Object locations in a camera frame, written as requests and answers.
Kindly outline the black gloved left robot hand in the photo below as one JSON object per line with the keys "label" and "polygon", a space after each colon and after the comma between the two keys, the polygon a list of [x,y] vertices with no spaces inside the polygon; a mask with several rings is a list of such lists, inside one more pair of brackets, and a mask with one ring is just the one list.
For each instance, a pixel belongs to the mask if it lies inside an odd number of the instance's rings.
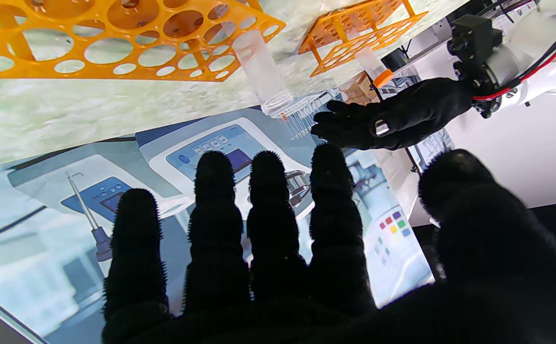
{"label": "black gloved left robot hand", "polygon": [[442,130],[473,105],[474,85],[432,78],[379,103],[331,100],[314,116],[311,133],[328,143],[355,150],[400,150]]}

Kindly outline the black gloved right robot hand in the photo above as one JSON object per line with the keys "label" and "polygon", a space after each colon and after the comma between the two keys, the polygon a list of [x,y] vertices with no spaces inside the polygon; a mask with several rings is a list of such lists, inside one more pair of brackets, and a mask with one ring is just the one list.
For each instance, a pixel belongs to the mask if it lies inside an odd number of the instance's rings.
{"label": "black gloved right robot hand", "polygon": [[418,191],[440,222],[443,282],[378,308],[363,222],[339,148],[311,159],[312,257],[278,155],[252,160],[247,221],[230,160],[197,166],[182,315],[170,312],[156,201],[119,199],[104,281],[104,344],[556,344],[556,238],[467,150],[438,155]]}

